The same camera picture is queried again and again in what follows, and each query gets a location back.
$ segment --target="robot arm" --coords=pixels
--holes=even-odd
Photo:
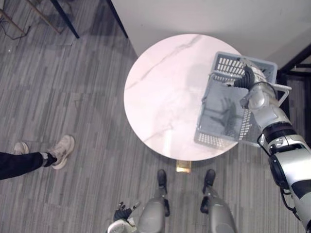
[[[267,83],[263,73],[254,64],[243,58],[240,62],[245,65],[244,77],[225,84],[249,90],[240,103],[253,113],[264,135],[271,172],[280,187],[284,204],[301,221],[306,231],[311,233],[311,149],[297,135],[279,107],[286,97],[280,101],[276,99],[276,89],[290,88]],[[291,194],[294,208],[288,207],[284,194]]]

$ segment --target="gray carpet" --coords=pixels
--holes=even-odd
[[[39,7],[56,14],[46,2]],[[137,59],[129,40],[105,1],[70,4],[79,40],[68,29],[55,34],[24,1],[6,1],[7,14],[31,29],[16,41],[0,30],[0,151],[12,151],[20,140],[31,151],[45,151],[65,133],[75,137],[76,149],[60,171],[41,168],[0,181],[1,233],[103,233],[120,200],[147,202],[160,168],[168,174],[167,233],[207,232],[199,207],[209,168],[217,172],[215,189],[241,233],[303,232],[283,206],[259,149],[238,145],[192,163],[191,174],[184,174],[175,172],[175,160],[140,142],[123,108],[126,76]],[[133,216],[141,212],[142,206]]]

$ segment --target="white marble tabletop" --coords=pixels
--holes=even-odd
[[[127,119],[154,151],[177,160],[197,161],[223,150],[194,142],[201,99],[216,52],[239,54],[214,37],[177,35],[147,49],[134,63],[124,88]]]

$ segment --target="gray plastic basket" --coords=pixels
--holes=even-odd
[[[247,89],[226,87],[222,83],[233,81],[244,75],[239,56],[230,53],[216,53],[211,75],[202,98],[202,107],[194,136],[196,143],[223,149],[232,141],[244,142],[258,147],[260,135],[255,119],[248,109],[243,109],[240,100]],[[277,65],[272,62],[245,57],[252,61],[270,83],[276,82]]]

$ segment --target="black cable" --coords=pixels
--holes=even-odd
[[[258,145],[260,145],[260,147],[264,150],[264,152],[266,152],[266,154],[270,157],[271,155],[269,154],[269,152],[266,150],[265,147],[263,147],[263,145],[259,142],[259,139],[261,138],[261,136],[263,135],[263,133],[257,138],[257,143]]]
[[[17,40],[17,39],[20,39],[20,38],[25,37],[25,36],[28,34],[29,29],[30,29],[30,26],[29,26],[29,27],[28,27],[28,30],[27,30],[27,32],[26,32],[25,35],[21,35],[21,36],[18,36],[18,37],[13,38],[13,37],[11,37],[11,36],[6,32],[6,30],[5,30],[4,26],[3,26],[3,23],[8,23],[8,22],[5,21],[5,19],[4,19],[3,16],[1,16],[1,17],[0,17],[0,26],[1,26],[1,28],[3,29],[4,34],[5,34],[7,37],[9,37],[11,40]]]
[[[268,82],[265,82],[265,81],[260,81],[260,82],[258,82],[258,83],[254,83],[254,84],[250,87],[249,90],[251,90],[255,85],[258,85],[258,84],[260,84],[260,83],[268,84],[268,85],[271,87],[271,89],[273,90],[273,92],[274,92],[274,94],[275,94],[275,96],[276,96],[276,98],[277,98],[277,93],[276,93],[275,88],[271,85],[271,83],[268,83]]]
[[[286,200],[285,200],[284,189],[280,188],[280,192],[281,192],[281,197],[282,197],[282,200],[283,200],[285,207],[294,213],[294,208],[289,207]]]
[[[295,217],[300,221],[300,218],[299,218],[299,216],[297,215],[297,210],[296,210],[296,208],[295,208],[295,207],[294,207],[294,208],[291,208],[291,207],[288,206],[288,204],[287,204],[287,202],[286,202],[286,200],[285,200],[285,197],[284,197],[284,194],[286,194],[286,193],[284,192],[284,189],[280,188],[280,192],[281,192],[281,197],[282,197],[282,200],[283,200],[283,203],[284,203],[285,207],[286,207],[287,209],[289,209],[290,211],[292,211],[292,213],[295,215]]]

